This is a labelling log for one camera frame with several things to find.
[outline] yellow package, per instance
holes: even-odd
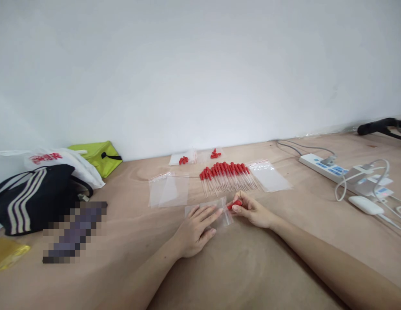
[[[0,237],[0,271],[11,267],[31,247]]]

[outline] green bag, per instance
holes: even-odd
[[[74,151],[87,150],[88,153],[82,154],[81,156],[87,159],[87,161],[97,169],[103,179],[108,177],[123,161],[110,141],[76,144],[70,146],[69,149]]]

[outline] black and white striped bag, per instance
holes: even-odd
[[[21,236],[49,227],[49,223],[61,221],[80,201],[75,181],[89,191],[93,190],[84,181],[72,176],[74,167],[60,164],[40,167],[17,174],[0,184],[0,190],[17,176],[21,176],[0,192],[0,223],[7,236]]]

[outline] black handle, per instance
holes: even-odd
[[[82,186],[84,186],[87,190],[88,190],[88,198],[91,198],[91,196],[94,194],[93,189],[91,188],[90,185],[88,185],[88,183],[85,183],[83,180],[78,179],[75,176],[71,176],[71,180],[77,182],[78,184],[81,184]]]
[[[108,157],[108,158],[111,158],[111,159],[123,160],[121,158],[121,156],[110,156],[110,155],[107,155],[106,152],[103,152],[103,154],[101,154],[101,158],[105,158],[105,157]]]

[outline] white power strip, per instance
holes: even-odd
[[[343,181],[342,175],[346,174],[348,172],[347,169],[344,169],[340,166],[334,165],[331,167],[328,167],[324,164],[321,163],[321,160],[323,158],[316,156],[314,154],[306,154],[303,155],[299,158],[299,162],[303,163],[305,166],[315,170],[316,172],[322,174],[324,177],[327,177],[328,179],[332,180],[335,183],[340,183]],[[353,192],[356,195],[360,196],[365,196],[363,193],[357,191],[355,188],[357,185],[362,184],[365,181],[365,179],[360,180],[356,184],[349,184],[347,182],[347,190]],[[378,189],[376,192],[377,197],[380,200],[385,200],[388,196],[392,195],[394,192],[389,190],[388,188],[381,187]],[[376,200],[376,198],[372,195],[368,197],[370,200]]]

